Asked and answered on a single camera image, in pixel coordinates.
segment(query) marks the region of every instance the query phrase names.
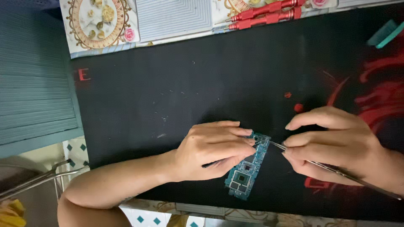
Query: teal shutter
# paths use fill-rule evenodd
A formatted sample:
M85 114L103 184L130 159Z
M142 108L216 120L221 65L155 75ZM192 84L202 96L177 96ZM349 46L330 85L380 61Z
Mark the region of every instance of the teal shutter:
M63 22L0 14L0 158L82 136Z

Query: screwdriver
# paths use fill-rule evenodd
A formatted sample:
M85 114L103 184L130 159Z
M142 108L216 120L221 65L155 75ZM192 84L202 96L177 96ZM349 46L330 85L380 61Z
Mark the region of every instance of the screwdriver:
M276 12L276 13L268 13L264 17L261 18L253 18L253 19L246 19L242 21L237 21L234 24L231 24L229 26L226 26L225 28L216 30L234 30L234 29L245 29L245 28L250 28L252 25L257 25L257 24L272 24L272 23L277 23L278 21L282 20L293 20L293 19L299 19L300 16L302 15L302 9L300 7L298 8L292 8L291 10L285 11L285 12Z
M224 22L242 21L242 20L253 18L257 15L261 15L261 14L265 14L265 13L273 13L273 12L279 11L285 7L302 6L304 3L305 3L305 0L276 1L276 2L270 3L268 5L265 5L263 7L252 8L252 9L243 11L243 12L237 14L236 16L232 16L229 19L216 23L216 24L220 24L220 23L224 23Z

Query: dust speck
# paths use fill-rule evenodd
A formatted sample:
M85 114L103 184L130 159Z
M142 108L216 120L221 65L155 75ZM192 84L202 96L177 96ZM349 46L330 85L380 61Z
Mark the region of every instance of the dust speck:
M163 137L163 136L166 136L167 134L161 134L161 135L159 135L159 136L157 136L157 138L160 138L160 137Z

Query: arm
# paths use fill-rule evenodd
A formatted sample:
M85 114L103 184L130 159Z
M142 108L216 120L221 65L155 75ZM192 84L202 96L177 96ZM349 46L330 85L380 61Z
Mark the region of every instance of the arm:
M404 155L381 146L359 117L334 107L296 115L286 129L317 124L328 131L305 132L284 141L284 156L300 174L321 181L359 185L305 160L346 168L375 186L404 196Z
M252 130L239 125L231 121L195 125L178 149L103 166L74 178L59 201L59 226L130 226L124 213L114 207L121 201L167 182L223 176L255 152L254 139L243 138Z

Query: teal brush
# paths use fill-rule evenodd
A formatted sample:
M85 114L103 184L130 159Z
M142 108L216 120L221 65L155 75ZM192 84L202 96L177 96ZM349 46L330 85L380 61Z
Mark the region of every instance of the teal brush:
M389 43L404 29L404 22L397 25L393 20L389 20L381 29L379 29L368 41L369 46L375 46L380 49Z

